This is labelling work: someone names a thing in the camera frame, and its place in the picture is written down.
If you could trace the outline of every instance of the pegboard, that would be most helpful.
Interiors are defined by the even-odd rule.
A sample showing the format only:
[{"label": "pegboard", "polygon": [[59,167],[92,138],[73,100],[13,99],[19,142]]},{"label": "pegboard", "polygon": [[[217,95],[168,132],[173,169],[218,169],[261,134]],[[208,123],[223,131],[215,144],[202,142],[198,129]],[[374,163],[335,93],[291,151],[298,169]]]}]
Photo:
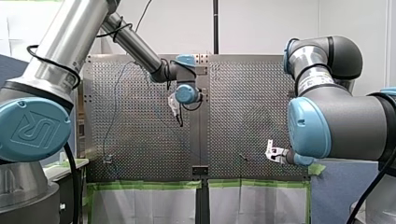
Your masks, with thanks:
[{"label": "pegboard", "polygon": [[90,182],[191,179],[190,122],[167,104],[166,84],[153,84],[129,56],[91,56],[84,70],[86,155]]},{"label": "pegboard", "polygon": [[212,55],[209,59],[209,178],[300,180],[307,169],[265,157],[267,140],[290,148],[288,96],[294,81],[281,56]]},{"label": "pegboard", "polygon": [[265,158],[268,139],[290,148],[293,80],[283,74],[281,56],[208,56],[207,73],[197,80],[207,101],[196,112],[183,110],[182,128],[167,104],[176,84],[167,91],[151,83],[131,60],[91,56],[84,68],[88,181],[191,180],[198,161],[209,166],[208,178],[306,178],[304,167]]}]

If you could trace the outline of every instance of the white wall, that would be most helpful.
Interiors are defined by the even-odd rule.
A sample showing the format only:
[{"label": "white wall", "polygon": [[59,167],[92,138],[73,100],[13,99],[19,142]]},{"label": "white wall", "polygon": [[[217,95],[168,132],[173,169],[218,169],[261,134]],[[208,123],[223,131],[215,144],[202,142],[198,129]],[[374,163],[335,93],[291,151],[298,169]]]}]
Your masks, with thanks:
[{"label": "white wall", "polygon": [[[118,12],[137,25],[146,3],[122,0]],[[158,53],[213,52],[212,3],[153,1],[138,33]],[[318,0],[219,1],[220,53],[282,54],[294,36],[318,36]],[[104,52],[125,52],[112,43],[110,47]]]},{"label": "white wall", "polygon": [[219,0],[219,52],[282,54],[292,38],[318,36],[318,0]]},{"label": "white wall", "polygon": [[389,1],[389,24],[388,24],[388,74],[389,85],[396,86],[396,3]]},{"label": "white wall", "polygon": [[[146,0],[122,0],[118,12],[134,28],[146,6]],[[138,34],[157,53],[205,53],[212,51],[212,0],[152,1]],[[125,53],[107,38],[111,50]]]},{"label": "white wall", "polygon": [[[41,42],[61,2],[0,1],[0,54],[29,62],[26,47]],[[100,43],[93,52],[100,53]]]},{"label": "white wall", "polygon": [[[122,0],[118,12],[136,26],[146,3]],[[26,46],[39,44],[60,4],[0,1],[0,53],[30,61]],[[344,35],[363,54],[354,90],[363,95],[396,84],[389,11],[396,13],[391,0],[219,0],[219,52],[281,54],[292,37]],[[152,1],[138,33],[158,53],[213,52],[212,0]],[[125,53],[106,40],[97,39],[92,53]]]},{"label": "white wall", "polygon": [[388,0],[320,0],[319,20],[320,35],[343,35],[361,49],[364,66],[355,95],[379,91],[389,84]]}]

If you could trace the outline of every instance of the wire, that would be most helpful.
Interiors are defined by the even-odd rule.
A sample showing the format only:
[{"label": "wire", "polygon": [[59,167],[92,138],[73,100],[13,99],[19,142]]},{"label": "wire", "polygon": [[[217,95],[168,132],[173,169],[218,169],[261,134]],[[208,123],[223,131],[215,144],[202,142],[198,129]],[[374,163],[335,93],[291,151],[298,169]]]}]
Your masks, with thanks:
[{"label": "wire", "polygon": [[166,59],[161,59],[161,61],[165,62],[165,68],[163,70],[163,75],[166,78],[166,90],[169,91],[171,89],[171,85],[172,85],[169,62]]},{"label": "wire", "polygon": [[39,61],[44,62],[44,63],[52,64],[52,65],[54,65],[54,66],[56,66],[56,67],[60,67],[60,68],[62,68],[63,70],[66,70],[67,72],[71,73],[71,74],[75,77],[75,79],[76,79],[76,81],[77,81],[77,82],[75,83],[75,85],[73,86],[73,89],[75,89],[75,88],[78,87],[78,85],[81,83],[81,77],[79,77],[79,74],[78,74],[75,70],[73,70],[73,69],[67,67],[66,65],[62,65],[62,64],[56,63],[56,62],[54,62],[54,61],[52,61],[52,60],[50,60],[50,59],[42,58],[42,57],[36,55],[36,54],[32,51],[32,49],[37,49],[37,48],[38,48],[38,45],[31,45],[31,46],[28,46],[26,49],[27,49],[27,52],[28,52],[30,55],[32,55],[32,57],[37,58]]},{"label": "wire", "polygon": [[131,23],[126,23],[125,25],[122,26],[122,22],[123,22],[123,16],[120,17],[119,24],[117,25],[117,28],[114,31],[109,32],[109,33],[104,34],[104,35],[97,35],[96,37],[100,38],[100,37],[105,37],[105,36],[108,36],[108,35],[113,35],[113,42],[116,43],[117,34],[119,33],[120,30],[122,30],[122,29],[124,29],[124,28],[126,28],[128,26],[130,26],[129,29],[132,30],[132,27],[134,27],[134,25],[131,24]]},{"label": "wire", "polygon": [[79,181],[78,181],[76,162],[74,160],[73,152],[69,146],[69,143],[66,143],[64,145],[64,152],[66,153],[67,159],[69,159],[70,172],[72,174],[72,179],[73,179],[73,224],[78,224],[79,202],[80,202]]},{"label": "wire", "polygon": [[183,104],[181,104],[181,105],[183,106],[183,108],[184,108],[185,110],[188,110],[188,111],[195,111],[195,110],[199,109],[199,107],[201,107],[201,104],[202,104],[202,100],[199,102],[198,106],[195,107],[194,109],[189,109],[188,107],[186,107],[186,106],[183,105]]},{"label": "wire", "polygon": [[135,32],[137,32],[137,30],[139,29],[140,22],[142,22],[143,18],[145,17],[146,12],[147,12],[147,10],[148,10],[149,5],[151,4],[151,2],[152,2],[152,0],[149,0],[148,3],[146,4],[145,10],[143,11],[142,16],[140,17],[139,22],[137,23],[136,30],[134,30]]},{"label": "wire", "polygon": [[180,112],[180,114],[176,115],[176,120],[177,120],[178,124],[180,125],[180,127],[183,127],[184,121],[183,121],[183,116],[181,115],[181,114],[183,114],[183,111],[181,111],[181,104],[178,104],[178,111]]},{"label": "wire", "polygon": [[[380,92],[373,93],[370,95],[385,98],[389,103],[392,104],[393,109],[396,110],[396,101],[392,97],[390,97],[384,93],[380,93]],[[385,173],[387,172],[387,169],[393,164],[395,159],[396,159],[396,148],[393,149],[393,152],[390,155],[390,157],[388,158],[385,165],[382,167],[382,169],[380,170],[378,175],[375,177],[373,182],[370,184],[370,186],[367,188],[367,190],[364,191],[364,193],[359,198],[358,203],[356,204],[355,208],[353,209],[352,213],[350,214],[349,219],[347,220],[346,224],[352,224],[354,222],[355,216],[358,214],[364,201],[367,199],[367,197],[370,195],[370,193],[373,191],[373,189],[376,187],[376,185],[378,185],[378,183],[379,183],[379,181],[381,181],[382,177],[384,177]]]},{"label": "wire", "polygon": [[105,138],[103,139],[103,144],[102,144],[103,160],[106,159],[106,151],[105,151],[106,140],[107,140],[107,138],[108,138],[108,134],[109,134],[110,131],[111,131],[111,128],[112,128],[113,125],[114,125],[114,122],[115,122],[116,116],[117,116],[117,112],[118,112],[117,86],[119,85],[120,80],[121,80],[122,76],[124,75],[124,71],[125,71],[126,66],[127,66],[128,64],[130,64],[130,63],[133,63],[133,62],[134,62],[134,61],[129,61],[128,63],[126,63],[126,64],[122,67],[121,73],[120,73],[119,77],[117,78],[116,84],[114,85],[114,89],[113,89],[113,90],[114,90],[114,113],[113,113],[113,117],[112,117],[111,122],[110,122],[110,126],[108,126],[107,132],[106,132],[106,134],[105,134]]},{"label": "wire", "polygon": [[122,29],[124,29],[125,27],[128,27],[128,26],[130,26],[130,29],[132,29],[132,27],[133,27],[134,25],[131,24],[131,23],[127,23],[127,24],[125,24],[125,25],[123,25],[123,26],[121,26],[121,27],[118,27],[117,29],[115,29],[115,30],[112,31],[112,32],[109,32],[109,33],[103,34],[103,35],[97,35],[96,37],[101,38],[101,37],[105,37],[105,36],[108,36],[108,35],[114,35],[114,38],[115,38],[116,34],[117,34],[120,30],[122,30]]}]

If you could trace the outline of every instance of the ur robot arm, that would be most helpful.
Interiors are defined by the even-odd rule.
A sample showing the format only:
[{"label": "ur robot arm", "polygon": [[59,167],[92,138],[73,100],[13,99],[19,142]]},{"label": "ur robot arm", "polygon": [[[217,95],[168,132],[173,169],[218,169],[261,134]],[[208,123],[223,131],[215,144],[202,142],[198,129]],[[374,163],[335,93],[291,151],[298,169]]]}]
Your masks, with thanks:
[{"label": "ur robot arm", "polygon": [[70,98],[79,72],[99,30],[112,33],[154,82],[177,80],[176,99],[199,102],[195,59],[161,59],[136,32],[119,29],[125,21],[115,11],[120,0],[65,0],[21,77],[0,91],[0,161],[39,161],[59,151],[71,133]]},{"label": "ur robot arm", "polygon": [[396,147],[396,90],[352,96],[362,57],[349,39],[331,36],[291,40],[285,72],[295,80],[288,107],[292,150],[287,163],[309,165],[313,158],[387,161]]}]

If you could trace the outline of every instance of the ur logo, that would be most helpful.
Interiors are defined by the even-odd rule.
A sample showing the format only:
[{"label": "ur logo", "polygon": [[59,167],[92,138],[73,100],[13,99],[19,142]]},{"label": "ur logo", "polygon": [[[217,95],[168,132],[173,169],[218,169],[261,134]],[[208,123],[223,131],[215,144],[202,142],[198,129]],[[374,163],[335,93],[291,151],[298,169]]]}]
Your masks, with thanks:
[{"label": "ur logo", "polygon": [[11,137],[14,143],[48,148],[59,129],[60,121],[34,111],[26,111]]}]

